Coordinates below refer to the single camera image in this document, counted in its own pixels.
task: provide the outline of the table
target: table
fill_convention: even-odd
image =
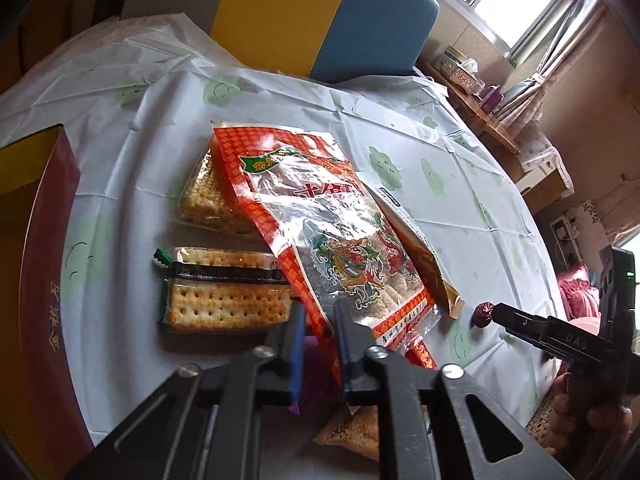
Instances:
[[[220,85],[223,94],[215,94]],[[0,146],[59,121],[81,170],[66,228],[60,326],[94,442],[180,364],[216,366],[260,343],[259,335],[158,327],[164,272],[153,262],[156,248],[264,250],[175,222],[212,120],[331,132],[354,169],[373,172],[376,185],[415,219],[465,301],[459,319],[443,316],[425,336],[436,362],[465,367],[521,425],[529,421],[557,363],[543,362],[540,350],[495,323],[472,327],[470,318],[477,304],[491,301],[565,319],[558,284],[518,190],[441,88],[423,78],[373,75],[330,88],[250,70],[176,14],[100,23],[0,96]],[[265,429],[275,420],[281,426],[265,434],[261,478],[375,478],[374,463],[339,458],[348,452],[310,441],[328,415],[308,420],[270,410]]]
[[[494,116],[485,113],[473,96],[467,95],[460,86],[447,80],[429,63],[418,60],[416,66],[424,74],[433,77],[436,83],[440,83],[449,89],[451,105],[473,133],[477,136],[489,134],[514,155],[520,153],[507,129]]]

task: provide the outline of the red snack bag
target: red snack bag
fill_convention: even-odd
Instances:
[[[333,137],[269,126],[214,134],[240,207],[305,303],[318,341],[335,356],[328,319],[347,298],[354,320],[396,348],[433,298]]]
[[[404,358],[409,361],[412,365],[418,365],[422,368],[430,368],[432,370],[437,370],[433,357],[429,353],[429,349],[427,345],[424,344],[422,336],[411,330],[404,338],[402,342],[403,348],[400,349],[402,353],[404,351]]]

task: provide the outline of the dragon illustration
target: dragon illustration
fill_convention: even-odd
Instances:
[[[382,261],[367,237],[337,238],[320,233],[311,238],[311,247],[320,264],[321,274],[349,295],[356,296],[356,306],[363,308],[381,297]]]
[[[399,272],[406,278],[414,277],[414,264],[409,259],[409,256],[407,256],[404,247],[402,247],[400,240],[398,240],[396,232],[380,213],[376,213],[374,219],[380,228],[378,238],[386,249],[386,262],[389,266],[389,274],[393,276]]]

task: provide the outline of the metal bolt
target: metal bolt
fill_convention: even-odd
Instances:
[[[195,377],[200,373],[200,367],[193,364],[182,364],[178,366],[178,375],[186,379]]]
[[[442,367],[442,374],[447,379],[459,379],[465,374],[465,371],[458,365],[444,365]]]
[[[251,353],[256,357],[261,357],[263,359],[276,355],[276,352],[274,352],[273,348],[267,345],[257,346],[253,350],[251,350]]]
[[[389,355],[389,350],[382,346],[370,346],[367,348],[367,355],[372,359],[384,359]]]

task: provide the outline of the food bag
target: food bag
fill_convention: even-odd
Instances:
[[[440,312],[437,307],[434,307],[417,326],[409,330],[399,344],[397,352],[414,365],[437,369],[433,357],[424,344],[423,336],[440,317]],[[425,406],[422,407],[422,416],[427,424],[429,413]],[[347,406],[341,406],[315,437],[314,442],[321,446],[341,446],[367,458],[378,460],[380,447],[378,431],[377,406],[361,406],[353,414]]]
[[[385,188],[377,175],[369,172],[358,172],[357,175],[393,226],[423,283],[433,293],[436,303],[447,307],[449,315],[457,319],[465,302],[460,293],[444,279],[436,253],[418,224]]]
[[[272,254],[174,249],[162,321],[182,332],[263,329],[289,319],[291,287]]]
[[[330,134],[298,128],[214,128],[244,212],[305,303],[334,363],[337,300],[394,348],[433,305],[391,225]]]
[[[209,142],[178,199],[178,219],[222,234],[261,240],[238,207],[215,137]]]

